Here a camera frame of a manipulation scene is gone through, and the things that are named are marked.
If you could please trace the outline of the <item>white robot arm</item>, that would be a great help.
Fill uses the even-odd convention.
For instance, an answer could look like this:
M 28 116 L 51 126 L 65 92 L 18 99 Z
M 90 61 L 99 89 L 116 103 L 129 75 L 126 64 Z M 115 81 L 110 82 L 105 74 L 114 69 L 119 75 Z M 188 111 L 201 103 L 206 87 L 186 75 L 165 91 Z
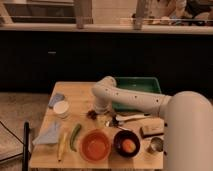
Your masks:
M 98 114 L 117 102 L 164 120 L 163 171 L 213 171 L 213 105 L 202 94 L 122 89 L 111 76 L 96 82 L 91 91 Z

